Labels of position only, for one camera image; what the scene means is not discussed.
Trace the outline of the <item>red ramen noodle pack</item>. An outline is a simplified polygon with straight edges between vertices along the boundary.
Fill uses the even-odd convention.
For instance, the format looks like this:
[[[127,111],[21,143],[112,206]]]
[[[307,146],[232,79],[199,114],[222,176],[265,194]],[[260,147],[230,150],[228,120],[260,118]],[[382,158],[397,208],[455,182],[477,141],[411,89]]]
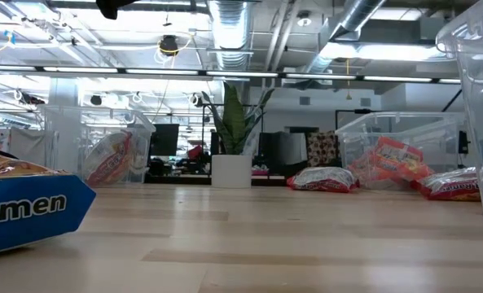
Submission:
[[[147,166],[147,141],[134,131],[105,135],[83,162],[82,176],[89,186],[142,183]]]
[[[411,187],[427,200],[481,201],[475,167],[461,168],[447,173],[435,173],[413,181]]]
[[[287,179],[294,190],[349,193],[360,187],[359,180],[347,169],[340,167],[308,167]]]

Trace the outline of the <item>blue ramen noodle pack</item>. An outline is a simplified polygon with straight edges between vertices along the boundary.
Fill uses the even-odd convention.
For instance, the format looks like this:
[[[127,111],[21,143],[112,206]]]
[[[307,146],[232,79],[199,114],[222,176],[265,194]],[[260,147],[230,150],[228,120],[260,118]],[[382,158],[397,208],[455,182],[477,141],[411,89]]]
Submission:
[[[0,252],[76,231],[95,197],[74,174],[0,151]]]

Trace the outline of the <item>black monitor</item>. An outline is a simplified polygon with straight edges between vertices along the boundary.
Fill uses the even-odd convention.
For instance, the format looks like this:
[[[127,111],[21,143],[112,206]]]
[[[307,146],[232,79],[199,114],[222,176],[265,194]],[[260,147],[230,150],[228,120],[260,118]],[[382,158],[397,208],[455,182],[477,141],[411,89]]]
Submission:
[[[179,124],[154,124],[151,135],[151,156],[175,156],[178,149]]]

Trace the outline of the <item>green snake plant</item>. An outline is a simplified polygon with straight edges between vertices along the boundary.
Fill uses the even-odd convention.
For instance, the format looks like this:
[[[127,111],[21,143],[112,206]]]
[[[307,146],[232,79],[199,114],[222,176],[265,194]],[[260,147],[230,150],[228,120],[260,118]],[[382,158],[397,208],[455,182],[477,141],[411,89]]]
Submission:
[[[252,130],[261,121],[264,108],[274,93],[274,89],[264,91],[258,104],[250,106],[247,112],[244,110],[245,106],[239,100],[237,89],[234,86],[224,82],[223,91],[222,114],[205,92],[202,93],[203,100],[209,105],[213,114],[216,132],[225,147],[226,154],[241,155]]]

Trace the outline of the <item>white plant pot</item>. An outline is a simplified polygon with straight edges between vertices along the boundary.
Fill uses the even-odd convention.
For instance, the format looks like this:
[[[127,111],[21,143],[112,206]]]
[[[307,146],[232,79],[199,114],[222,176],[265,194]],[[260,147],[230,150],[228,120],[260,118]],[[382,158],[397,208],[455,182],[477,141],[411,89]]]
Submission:
[[[213,155],[211,183],[215,188],[248,189],[252,186],[252,157]]]

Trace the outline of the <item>floral patterned cloth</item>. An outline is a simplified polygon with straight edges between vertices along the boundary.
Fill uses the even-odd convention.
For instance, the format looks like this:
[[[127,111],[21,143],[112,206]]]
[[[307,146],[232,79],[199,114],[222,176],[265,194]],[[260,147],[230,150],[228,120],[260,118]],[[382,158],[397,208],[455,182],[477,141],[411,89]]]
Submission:
[[[338,141],[335,132],[313,132],[306,135],[307,165],[329,167],[339,165]]]

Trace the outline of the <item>black metal rack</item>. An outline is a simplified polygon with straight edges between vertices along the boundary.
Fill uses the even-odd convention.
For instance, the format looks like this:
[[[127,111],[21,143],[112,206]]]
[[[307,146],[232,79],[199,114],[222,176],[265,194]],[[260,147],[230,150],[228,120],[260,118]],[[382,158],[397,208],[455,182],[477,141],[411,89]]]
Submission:
[[[343,118],[340,118],[341,113],[350,113],[358,116],[364,116],[370,113],[375,113],[375,111],[367,108],[354,110],[335,110],[335,129],[339,129],[341,127],[341,122],[344,120]]]

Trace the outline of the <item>clear plastic bin white label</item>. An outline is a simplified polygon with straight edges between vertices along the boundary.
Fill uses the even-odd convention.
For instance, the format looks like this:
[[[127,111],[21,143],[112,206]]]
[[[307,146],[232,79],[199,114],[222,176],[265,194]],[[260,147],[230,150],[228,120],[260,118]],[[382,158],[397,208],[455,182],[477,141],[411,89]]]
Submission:
[[[435,173],[456,170],[459,127],[463,115],[449,112],[375,112],[357,118],[336,131],[342,166],[373,151],[380,137],[421,150],[424,163]]]

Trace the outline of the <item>silver ventilation duct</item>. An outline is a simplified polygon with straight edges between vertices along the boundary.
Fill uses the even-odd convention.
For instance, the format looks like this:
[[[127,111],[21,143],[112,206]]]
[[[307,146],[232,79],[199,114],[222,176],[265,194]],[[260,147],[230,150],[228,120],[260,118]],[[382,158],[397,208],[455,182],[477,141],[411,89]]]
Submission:
[[[208,0],[212,17],[214,45],[219,49],[217,64],[221,70],[244,71],[248,65],[250,4],[241,0]]]
[[[343,11],[328,17],[318,34],[318,53],[305,66],[304,73],[325,72],[330,64],[355,49],[344,42],[357,42],[366,22],[386,3],[387,0],[346,0]]]

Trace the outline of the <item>overhead frame light bar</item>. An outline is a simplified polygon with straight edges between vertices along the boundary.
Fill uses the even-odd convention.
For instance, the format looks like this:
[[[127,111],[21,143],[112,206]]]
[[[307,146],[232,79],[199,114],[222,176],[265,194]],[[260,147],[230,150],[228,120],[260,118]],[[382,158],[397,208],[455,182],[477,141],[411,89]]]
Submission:
[[[0,74],[20,74],[32,76],[73,76],[73,77],[115,77],[115,78],[175,78],[175,77],[225,77],[225,78],[270,78],[317,81],[378,81],[417,84],[458,85],[460,79],[436,77],[387,77],[366,75],[311,74],[294,72],[240,72],[217,70],[185,70],[172,68],[84,68],[55,66],[0,65]]]

